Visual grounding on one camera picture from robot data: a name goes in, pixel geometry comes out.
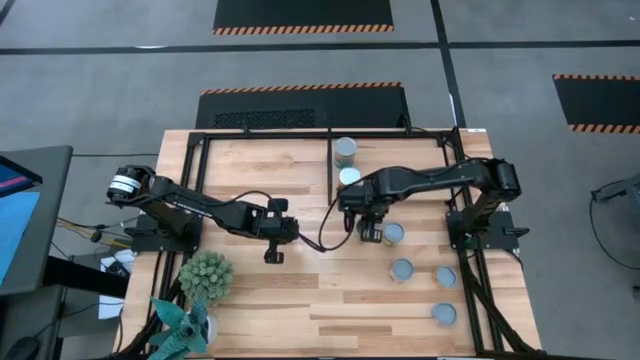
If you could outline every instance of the succulent plant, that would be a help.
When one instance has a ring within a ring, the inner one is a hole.
[[[178,278],[190,301],[203,299],[217,304],[231,292],[233,266],[222,254],[199,251],[182,266]]]

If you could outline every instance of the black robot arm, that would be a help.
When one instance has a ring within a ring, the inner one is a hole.
[[[298,238],[298,222],[283,217],[286,199],[271,199],[268,207],[246,201],[221,201],[186,187],[171,179],[156,176],[147,166],[121,167],[111,181],[107,197],[118,207],[137,207],[158,222],[158,228],[176,237],[184,235],[198,215],[208,217],[231,234],[269,241],[265,262],[281,264],[284,255],[278,245]]]
[[[358,230],[362,241],[380,242],[382,232],[375,224],[382,222],[389,207],[409,196],[441,189],[472,186],[482,192],[476,203],[463,210],[465,231],[482,235],[489,226],[489,217],[502,202],[521,194],[520,184],[512,164],[498,159],[469,159],[463,163],[427,170],[390,167],[365,178],[362,185],[345,188],[338,194],[339,210],[345,217],[360,215]]]

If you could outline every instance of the green spiky plant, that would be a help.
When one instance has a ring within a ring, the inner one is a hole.
[[[180,269],[178,279],[189,300],[216,305],[231,292],[233,266],[222,254],[200,251]]]
[[[218,304],[231,292],[233,266],[224,255],[211,251],[196,253],[181,269],[181,288],[193,304],[185,313],[179,306],[151,299],[158,317],[169,326],[149,340],[158,346],[149,360],[182,360],[190,352],[206,352],[208,327],[207,306]]]

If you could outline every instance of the wooden table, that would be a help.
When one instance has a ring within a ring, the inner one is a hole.
[[[186,130],[165,133],[157,164],[159,175],[179,182],[188,135]],[[491,156],[486,132],[463,129],[461,137],[469,156]],[[444,165],[442,150],[434,140],[362,139],[358,140],[358,146],[356,165],[363,175],[390,165],[415,169]],[[197,152],[190,187],[196,178]],[[228,199],[250,189],[260,189],[274,197],[286,197],[288,214],[299,220],[301,232],[317,239],[328,208],[326,156],[326,140],[214,140],[203,192]],[[337,171],[334,178],[337,184]],[[454,289],[447,290],[432,280],[437,266],[458,268],[444,220],[448,209],[444,200],[449,197],[448,191],[423,193],[393,206],[385,220],[401,223],[406,231],[405,239],[397,247],[361,243],[354,234],[338,251],[320,254],[296,241],[280,247],[285,253],[283,265],[263,262],[266,242],[230,235],[205,220],[200,249],[223,253],[233,262],[236,273],[231,295],[221,305],[209,309],[220,326],[218,339],[208,348],[209,354],[217,357],[473,355],[461,279]],[[266,204],[259,195],[245,200]],[[342,214],[334,210],[325,226],[323,241],[328,246],[343,237]],[[519,264],[504,251],[490,250],[485,254],[498,308],[526,342],[539,347]],[[400,257],[410,259],[416,267],[413,278],[403,284],[393,282],[388,273],[390,262]],[[125,345],[145,323],[156,258],[157,253],[145,253],[135,260],[123,312]],[[450,327],[436,324],[431,308],[439,302],[456,306],[456,324]],[[491,348],[481,305],[479,316],[485,347]]]

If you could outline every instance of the black and orange striped mat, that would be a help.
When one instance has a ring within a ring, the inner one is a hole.
[[[640,76],[556,74],[553,82],[569,130],[640,134]]]
[[[214,35],[390,32],[389,0],[218,0]]]
[[[409,118],[399,82],[203,90],[196,129],[391,128]]]

